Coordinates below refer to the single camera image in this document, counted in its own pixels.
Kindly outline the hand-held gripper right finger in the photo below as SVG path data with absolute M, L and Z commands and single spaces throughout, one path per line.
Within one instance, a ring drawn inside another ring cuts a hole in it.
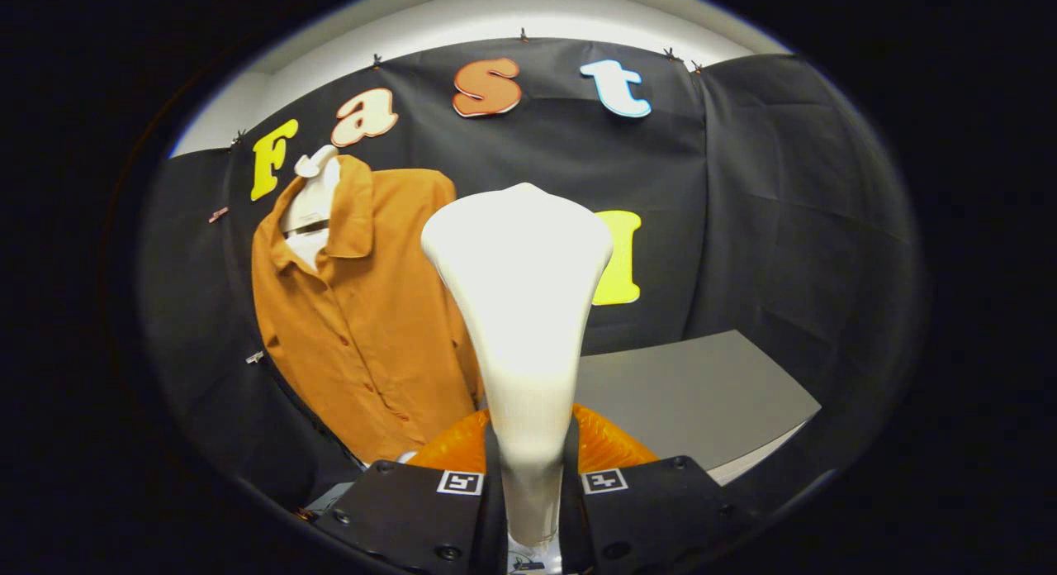
M 752 497 L 687 455 L 659 458 L 579 403 L 562 457 L 565 574 L 694 574 L 756 526 Z

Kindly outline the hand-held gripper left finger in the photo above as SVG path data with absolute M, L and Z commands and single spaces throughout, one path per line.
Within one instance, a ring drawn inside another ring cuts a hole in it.
M 505 574 L 506 509 L 487 410 L 422 449 L 426 465 L 378 461 L 314 526 L 379 573 Z

